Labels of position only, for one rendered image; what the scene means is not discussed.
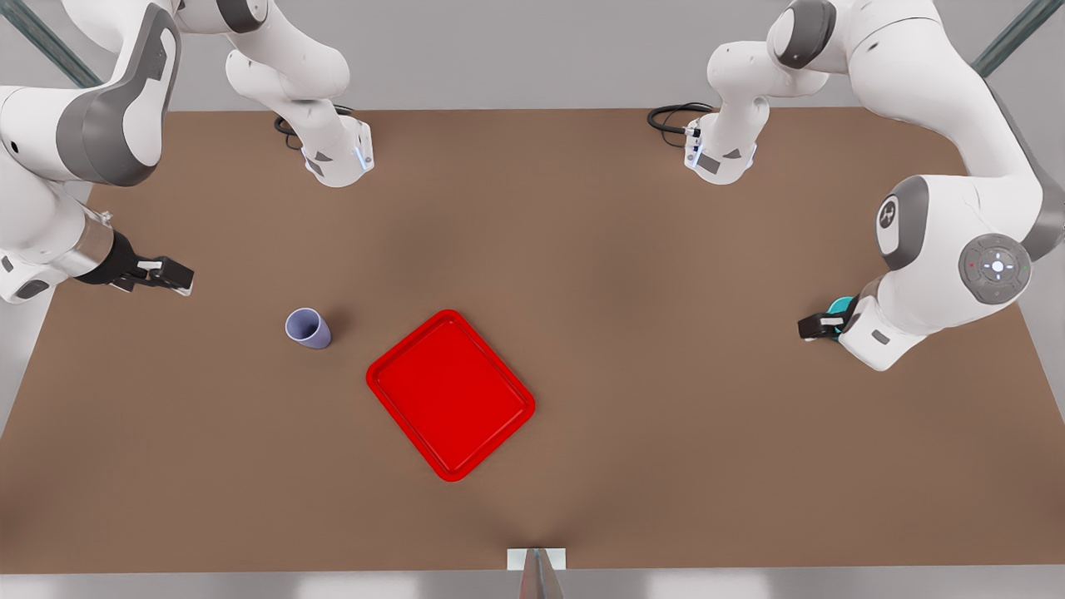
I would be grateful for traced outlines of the silver frame post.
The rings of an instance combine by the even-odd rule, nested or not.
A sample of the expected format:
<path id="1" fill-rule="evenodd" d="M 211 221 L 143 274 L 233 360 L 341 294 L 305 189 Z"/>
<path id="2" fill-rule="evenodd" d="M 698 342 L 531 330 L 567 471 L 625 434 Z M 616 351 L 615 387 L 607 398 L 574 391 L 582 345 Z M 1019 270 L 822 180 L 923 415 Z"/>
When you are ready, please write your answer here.
<path id="1" fill-rule="evenodd" d="M 564 599 L 556 566 L 564 570 L 564 548 L 509 548 L 507 569 L 521 570 L 518 599 Z"/>
<path id="2" fill-rule="evenodd" d="M 974 58 L 971 67 L 989 78 L 1009 56 L 1030 38 L 1063 5 L 1065 0 L 1031 0 L 1028 5 Z"/>
<path id="3" fill-rule="evenodd" d="M 43 56 L 80 88 L 98 87 L 103 82 L 91 67 L 46 25 L 23 0 L 0 0 L 0 16 L 19 31 Z"/>

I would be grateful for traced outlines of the lavender cup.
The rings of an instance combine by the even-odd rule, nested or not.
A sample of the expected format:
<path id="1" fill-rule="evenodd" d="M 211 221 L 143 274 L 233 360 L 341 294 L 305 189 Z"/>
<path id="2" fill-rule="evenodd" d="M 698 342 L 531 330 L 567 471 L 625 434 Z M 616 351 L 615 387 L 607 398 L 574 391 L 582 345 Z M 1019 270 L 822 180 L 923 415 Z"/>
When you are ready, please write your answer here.
<path id="1" fill-rule="evenodd" d="M 307 307 L 290 312 L 285 320 L 285 333 L 307 349 L 327 349 L 332 340 L 329 326 L 320 311 Z"/>

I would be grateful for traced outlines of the red rectangular tray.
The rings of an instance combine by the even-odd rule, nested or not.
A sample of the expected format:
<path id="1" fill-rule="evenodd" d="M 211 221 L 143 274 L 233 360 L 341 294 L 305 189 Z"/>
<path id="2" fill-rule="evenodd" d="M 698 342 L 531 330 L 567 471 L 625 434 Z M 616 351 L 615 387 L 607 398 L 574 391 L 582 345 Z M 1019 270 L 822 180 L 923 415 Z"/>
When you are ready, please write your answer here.
<path id="1" fill-rule="evenodd" d="M 446 482 L 466 477 L 535 412 L 532 392 L 452 309 L 370 365 L 366 383 Z"/>

